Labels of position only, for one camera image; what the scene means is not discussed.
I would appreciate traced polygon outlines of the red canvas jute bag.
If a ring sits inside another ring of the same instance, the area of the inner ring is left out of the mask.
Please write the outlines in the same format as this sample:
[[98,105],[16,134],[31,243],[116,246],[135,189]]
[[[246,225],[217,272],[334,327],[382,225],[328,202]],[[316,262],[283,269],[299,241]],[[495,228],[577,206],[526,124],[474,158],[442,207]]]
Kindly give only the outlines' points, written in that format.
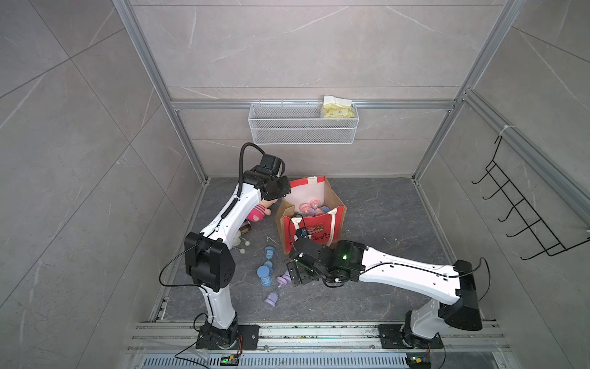
[[[282,249],[288,255],[297,239],[296,231],[307,230],[311,240],[334,248],[339,241],[347,207],[333,191],[326,176],[308,177],[290,182],[291,193],[281,200],[275,216]],[[300,212],[300,206],[319,198],[322,206]]]

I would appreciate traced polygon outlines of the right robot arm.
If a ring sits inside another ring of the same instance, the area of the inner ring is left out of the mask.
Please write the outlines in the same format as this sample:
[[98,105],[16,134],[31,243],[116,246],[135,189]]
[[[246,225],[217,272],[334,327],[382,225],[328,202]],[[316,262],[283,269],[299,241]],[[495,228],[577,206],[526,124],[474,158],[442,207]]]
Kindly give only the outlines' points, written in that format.
[[425,264],[348,240],[321,245],[305,228],[290,236],[290,244],[287,267],[293,285],[322,281],[328,288],[341,288],[349,282],[376,283],[429,297],[424,306],[406,313],[403,325],[378,327],[384,347],[390,342],[410,349],[434,347],[449,327],[482,330],[475,269],[468,261]]

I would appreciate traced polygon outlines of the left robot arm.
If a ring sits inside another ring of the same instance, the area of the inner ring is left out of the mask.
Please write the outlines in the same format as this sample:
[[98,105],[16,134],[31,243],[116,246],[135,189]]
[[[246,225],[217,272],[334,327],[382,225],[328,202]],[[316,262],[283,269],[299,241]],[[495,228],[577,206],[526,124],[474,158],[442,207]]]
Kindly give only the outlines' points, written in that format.
[[189,285],[197,287],[203,295],[207,312],[199,328],[199,341],[230,348],[238,340],[238,318],[229,288],[236,263],[230,250],[239,228],[257,205],[291,193],[285,168],[282,159],[267,154],[258,145],[243,144],[238,160],[238,183],[232,196],[206,227],[186,236],[184,251],[171,260],[184,258],[186,274],[192,280]]

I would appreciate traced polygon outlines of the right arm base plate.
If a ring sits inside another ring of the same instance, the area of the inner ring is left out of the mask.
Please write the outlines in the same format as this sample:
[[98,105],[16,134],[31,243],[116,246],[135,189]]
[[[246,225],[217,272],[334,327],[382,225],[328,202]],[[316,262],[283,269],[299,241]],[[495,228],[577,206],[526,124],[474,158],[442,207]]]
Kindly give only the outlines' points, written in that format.
[[410,334],[402,324],[378,324],[378,338],[383,349],[443,349],[442,340],[435,338],[428,340]]

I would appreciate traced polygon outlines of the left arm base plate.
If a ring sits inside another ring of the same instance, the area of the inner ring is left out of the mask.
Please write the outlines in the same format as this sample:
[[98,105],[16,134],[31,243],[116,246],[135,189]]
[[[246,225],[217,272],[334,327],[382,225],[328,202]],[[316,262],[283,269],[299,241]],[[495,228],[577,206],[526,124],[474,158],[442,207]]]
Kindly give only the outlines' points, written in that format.
[[233,324],[227,330],[216,327],[201,327],[196,343],[197,349],[209,350],[256,350],[260,326],[256,324]]

